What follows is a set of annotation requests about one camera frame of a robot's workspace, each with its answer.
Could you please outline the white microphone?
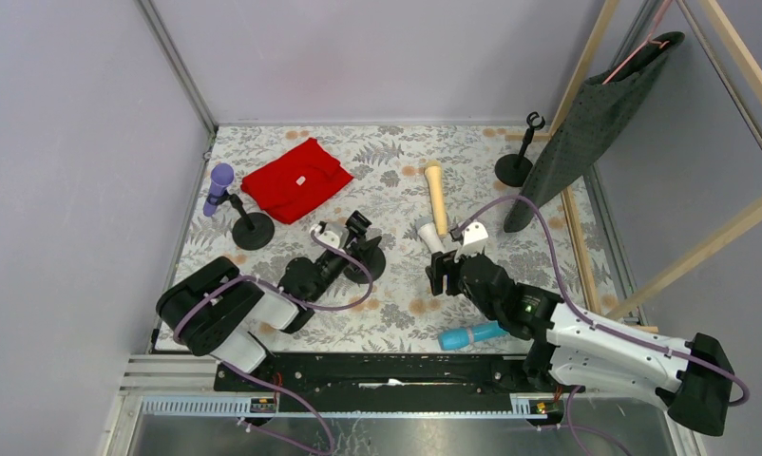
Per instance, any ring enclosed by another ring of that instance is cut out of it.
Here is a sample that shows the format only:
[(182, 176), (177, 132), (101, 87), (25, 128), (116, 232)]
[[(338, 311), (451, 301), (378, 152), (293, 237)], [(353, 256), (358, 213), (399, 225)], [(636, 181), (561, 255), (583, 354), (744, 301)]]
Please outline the white microphone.
[(446, 253), (446, 247), (437, 233), (432, 218), (422, 217), (415, 221), (415, 231), (418, 237), (427, 245), (431, 254)]

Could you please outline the purple microphone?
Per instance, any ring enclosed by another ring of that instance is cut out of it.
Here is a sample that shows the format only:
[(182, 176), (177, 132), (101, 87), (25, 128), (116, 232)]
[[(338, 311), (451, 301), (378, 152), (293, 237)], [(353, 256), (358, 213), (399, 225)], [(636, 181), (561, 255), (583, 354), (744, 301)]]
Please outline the purple microphone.
[(210, 179), (207, 197), (202, 206), (202, 213), (208, 218), (214, 216), (218, 207), (225, 201), (228, 188), (235, 180), (235, 171), (230, 164), (222, 162), (212, 169)]

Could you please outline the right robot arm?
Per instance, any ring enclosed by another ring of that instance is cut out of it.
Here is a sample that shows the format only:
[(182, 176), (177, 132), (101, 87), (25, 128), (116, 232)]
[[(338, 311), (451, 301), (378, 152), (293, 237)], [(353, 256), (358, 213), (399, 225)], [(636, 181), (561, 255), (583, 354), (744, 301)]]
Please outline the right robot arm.
[(723, 435), (733, 367), (719, 341), (628, 327), (569, 305), (559, 294), (514, 281), (483, 254), (437, 253), (425, 269), (433, 295), (462, 295), (487, 324), (439, 335), (455, 350), (496, 333), (531, 344), (523, 363), (538, 389), (582, 387), (631, 396), (700, 434)]

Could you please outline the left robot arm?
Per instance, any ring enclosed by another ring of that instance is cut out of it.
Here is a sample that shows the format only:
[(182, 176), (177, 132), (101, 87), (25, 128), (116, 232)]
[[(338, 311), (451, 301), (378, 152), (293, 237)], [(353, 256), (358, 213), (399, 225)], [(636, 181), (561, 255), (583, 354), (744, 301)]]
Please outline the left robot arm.
[(340, 276), (371, 286), (384, 272), (380, 237), (368, 238), (361, 229), (326, 222), (313, 226), (310, 234), (323, 253), (317, 260), (291, 260), (277, 285), (242, 274), (220, 256), (164, 292), (156, 304), (158, 317), (172, 330), (176, 343), (193, 355), (254, 371), (268, 351), (241, 329), (244, 320), (294, 333), (320, 310), (318, 299)]

